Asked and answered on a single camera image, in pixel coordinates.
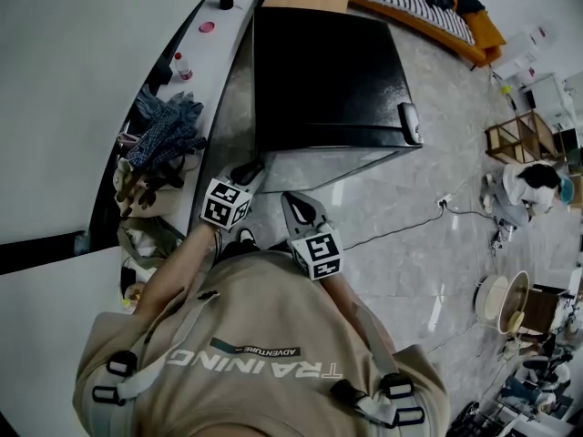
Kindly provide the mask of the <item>blue plaid shirt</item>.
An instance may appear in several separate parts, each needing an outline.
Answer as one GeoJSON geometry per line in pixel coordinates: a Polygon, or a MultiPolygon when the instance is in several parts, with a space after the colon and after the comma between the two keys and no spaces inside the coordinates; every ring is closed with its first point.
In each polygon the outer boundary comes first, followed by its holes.
{"type": "Polygon", "coordinates": [[[194,100],[192,92],[182,91],[163,101],[144,85],[134,104],[147,121],[145,132],[126,155],[134,169],[159,169],[164,163],[206,147],[207,139],[200,137],[195,127],[204,106],[194,100]]]}

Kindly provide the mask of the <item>white crumpled cloth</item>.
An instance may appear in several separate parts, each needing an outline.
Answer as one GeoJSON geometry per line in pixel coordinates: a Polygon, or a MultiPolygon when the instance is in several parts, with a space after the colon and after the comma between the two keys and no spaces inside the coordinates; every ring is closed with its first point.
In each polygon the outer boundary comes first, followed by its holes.
{"type": "Polygon", "coordinates": [[[127,236],[132,247],[142,257],[150,257],[156,249],[154,240],[143,231],[131,230],[127,236]]]}

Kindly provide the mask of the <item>grey harness with black buckles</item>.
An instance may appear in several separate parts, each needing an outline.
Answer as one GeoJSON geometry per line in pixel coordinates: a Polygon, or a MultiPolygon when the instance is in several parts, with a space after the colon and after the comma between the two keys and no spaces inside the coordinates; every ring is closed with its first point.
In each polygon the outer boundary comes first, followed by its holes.
{"type": "Polygon", "coordinates": [[[143,336],[130,349],[114,353],[90,375],[83,395],[82,416],[91,432],[100,437],[130,437],[136,398],[154,384],[165,366],[174,365],[251,375],[268,371],[276,379],[291,374],[296,378],[325,380],[331,384],[330,393],[336,401],[370,423],[372,437],[431,437],[422,397],[412,379],[399,372],[365,309],[357,307],[354,314],[365,333],[375,367],[383,375],[373,395],[354,387],[338,372],[336,363],[324,369],[319,362],[297,361],[295,358],[301,353],[298,348],[266,350],[212,339],[210,345],[217,349],[214,355],[182,349],[200,314],[219,295],[216,290],[202,292],[179,325],[169,348],[147,367],[138,366],[138,357],[148,342],[148,337],[143,336]]]}

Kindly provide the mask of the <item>person's right forearm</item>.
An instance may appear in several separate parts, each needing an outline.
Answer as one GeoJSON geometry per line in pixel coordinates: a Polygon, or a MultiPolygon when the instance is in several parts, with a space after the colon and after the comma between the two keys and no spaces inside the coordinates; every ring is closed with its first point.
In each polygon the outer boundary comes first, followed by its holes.
{"type": "Polygon", "coordinates": [[[341,273],[319,279],[319,282],[332,299],[338,311],[352,325],[367,346],[370,346],[370,342],[367,340],[366,330],[363,324],[357,317],[359,313],[364,314],[368,322],[374,326],[374,330],[386,351],[391,355],[396,353],[393,340],[384,325],[362,302],[341,273]]]}

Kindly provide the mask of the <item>beige printed t-shirt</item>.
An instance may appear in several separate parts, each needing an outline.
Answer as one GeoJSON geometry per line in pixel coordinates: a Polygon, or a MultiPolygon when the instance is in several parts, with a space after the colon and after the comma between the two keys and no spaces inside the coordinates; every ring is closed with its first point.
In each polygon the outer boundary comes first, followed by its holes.
{"type": "MultiPolygon", "coordinates": [[[[233,346],[300,349],[297,361],[337,370],[354,387],[373,395],[383,375],[369,346],[338,311],[319,281],[305,277],[292,259],[278,252],[255,252],[214,267],[199,291],[180,294],[154,320],[101,313],[94,322],[77,371],[73,396],[82,416],[87,379],[118,351],[147,336],[138,357],[147,367],[166,351],[179,325],[204,291],[220,295],[200,314],[182,349],[217,353],[212,339],[233,346]]],[[[445,386],[423,350],[410,346],[392,355],[424,401],[431,437],[445,437],[450,406],[445,386]]],[[[321,379],[274,378],[200,366],[167,365],[135,400],[130,437],[372,437],[370,423],[336,401],[321,379]]]]}

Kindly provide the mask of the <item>orange sofa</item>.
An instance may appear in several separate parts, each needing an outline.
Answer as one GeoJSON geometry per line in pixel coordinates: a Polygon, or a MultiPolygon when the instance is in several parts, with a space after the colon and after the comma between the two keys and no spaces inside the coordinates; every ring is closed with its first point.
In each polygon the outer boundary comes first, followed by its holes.
{"type": "Polygon", "coordinates": [[[417,19],[400,10],[395,10],[376,3],[369,3],[363,0],[350,1],[358,6],[386,15],[399,23],[413,28],[423,35],[435,40],[439,44],[453,50],[462,58],[471,62],[474,67],[491,65],[501,57],[501,47],[506,43],[506,40],[491,21],[486,10],[472,14],[460,15],[469,26],[476,41],[476,44],[471,46],[464,40],[451,36],[446,31],[429,25],[425,21],[417,19]]]}

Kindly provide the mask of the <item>beige tote bag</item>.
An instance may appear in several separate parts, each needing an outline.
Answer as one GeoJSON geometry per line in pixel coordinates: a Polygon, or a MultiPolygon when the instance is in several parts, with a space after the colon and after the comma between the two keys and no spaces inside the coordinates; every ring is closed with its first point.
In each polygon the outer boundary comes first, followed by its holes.
{"type": "Polygon", "coordinates": [[[113,176],[115,202],[122,218],[149,219],[172,214],[184,186],[186,158],[174,158],[158,168],[138,170],[121,158],[113,176]]]}

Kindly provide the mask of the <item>black trousers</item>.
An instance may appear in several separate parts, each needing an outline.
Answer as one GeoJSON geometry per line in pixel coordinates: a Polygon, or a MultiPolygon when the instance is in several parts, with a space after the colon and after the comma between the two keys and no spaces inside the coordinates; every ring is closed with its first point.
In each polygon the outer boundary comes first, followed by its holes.
{"type": "Polygon", "coordinates": [[[250,250],[244,249],[237,242],[237,238],[236,238],[235,240],[230,242],[224,249],[222,249],[220,251],[220,254],[217,256],[217,258],[213,262],[213,267],[216,267],[222,261],[225,261],[227,259],[231,259],[231,258],[235,258],[235,257],[241,256],[241,255],[250,254],[250,253],[259,252],[259,251],[261,251],[261,248],[259,250],[255,250],[255,251],[250,251],[250,250]]]}

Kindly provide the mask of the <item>dark brown cabinet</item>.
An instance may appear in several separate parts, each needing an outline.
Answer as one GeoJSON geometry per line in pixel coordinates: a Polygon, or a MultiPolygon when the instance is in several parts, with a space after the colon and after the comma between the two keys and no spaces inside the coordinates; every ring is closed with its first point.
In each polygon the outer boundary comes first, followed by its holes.
{"type": "Polygon", "coordinates": [[[527,294],[522,327],[538,333],[551,332],[559,320],[559,313],[572,300],[568,290],[535,284],[527,294]]]}

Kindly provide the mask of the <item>olive green shoulder bag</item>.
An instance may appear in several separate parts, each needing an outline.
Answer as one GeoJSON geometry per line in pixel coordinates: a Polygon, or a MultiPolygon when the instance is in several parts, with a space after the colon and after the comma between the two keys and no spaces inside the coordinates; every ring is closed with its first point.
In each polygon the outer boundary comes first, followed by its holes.
{"type": "Polygon", "coordinates": [[[157,218],[122,219],[118,225],[117,236],[119,246],[142,269],[157,269],[182,241],[174,232],[162,225],[157,218]],[[150,257],[140,256],[132,247],[127,236],[127,233],[131,230],[143,231],[154,240],[156,249],[150,257]]]}

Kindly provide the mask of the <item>white ledge with black edge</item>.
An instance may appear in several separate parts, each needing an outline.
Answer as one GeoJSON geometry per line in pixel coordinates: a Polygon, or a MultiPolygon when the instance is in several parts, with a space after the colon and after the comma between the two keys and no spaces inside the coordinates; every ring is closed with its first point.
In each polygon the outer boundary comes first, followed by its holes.
{"type": "MultiPolygon", "coordinates": [[[[259,0],[234,0],[231,10],[220,9],[220,0],[202,0],[189,17],[179,42],[172,45],[170,53],[180,52],[189,62],[192,78],[184,81],[177,70],[166,85],[150,87],[150,92],[163,101],[168,101],[179,92],[192,92],[194,100],[203,104],[204,109],[195,127],[200,137],[207,139],[202,150],[195,151],[186,158],[183,168],[184,186],[178,208],[169,215],[154,217],[184,239],[189,231],[192,209],[195,204],[200,165],[210,142],[210,131],[217,114],[220,99],[227,83],[231,66],[238,52],[242,38],[247,30],[255,6],[259,0]],[[208,34],[199,31],[204,22],[213,22],[215,28],[208,34]]],[[[127,252],[122,249],[122,267],[134,269],[137,280],[146,283],[155,269],[142,269],[127,252]]]]}

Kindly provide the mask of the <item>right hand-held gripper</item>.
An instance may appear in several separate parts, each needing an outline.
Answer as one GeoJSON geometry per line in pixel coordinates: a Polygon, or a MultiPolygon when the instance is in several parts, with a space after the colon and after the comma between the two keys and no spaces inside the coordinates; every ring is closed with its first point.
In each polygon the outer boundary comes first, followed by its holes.
{"type": "Polygon", "coordinates": [[[327,221],[322,203],[300,192],[283,192],[281,205],[294,262],[311,280],[339,274],[343,269],[340,232],[327,221]]]}

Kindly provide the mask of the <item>red-capped clear bottle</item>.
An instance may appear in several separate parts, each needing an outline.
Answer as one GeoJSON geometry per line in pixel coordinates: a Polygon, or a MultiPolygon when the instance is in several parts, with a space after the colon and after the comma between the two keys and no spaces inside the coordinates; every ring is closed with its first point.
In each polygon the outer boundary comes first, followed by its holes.
{"type": "Polygon", "coordinates": [[[179,77],[184,81],[190,80],[192,78],[192,71],[186,57],[180,52],[176,52],[174,54],[174,62],[179,77]]]}

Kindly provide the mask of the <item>striped black white cushion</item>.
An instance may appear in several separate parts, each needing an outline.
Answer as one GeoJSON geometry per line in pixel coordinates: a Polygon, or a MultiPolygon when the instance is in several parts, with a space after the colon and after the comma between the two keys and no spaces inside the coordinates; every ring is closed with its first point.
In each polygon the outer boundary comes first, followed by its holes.
{"type": "Polygon", "coordinates": [[[395,10],[400,10],[427,24],[446,31],[449,35],[464,40],[471,46],[476,44],[474,36],[465,22],[453,9],[442,9],[425,0],[363,0],[395,10]]]}

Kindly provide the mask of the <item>black mini fridge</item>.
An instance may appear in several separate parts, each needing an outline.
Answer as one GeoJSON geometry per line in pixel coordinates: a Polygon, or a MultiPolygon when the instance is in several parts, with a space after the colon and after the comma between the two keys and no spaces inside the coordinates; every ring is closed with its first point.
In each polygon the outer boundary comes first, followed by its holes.
{"type": "Polygon", "coordinates": [[[416,107],[385,22],[262,6],[254,13],[252,39],[259,151],[422,146],[416,107]]]}

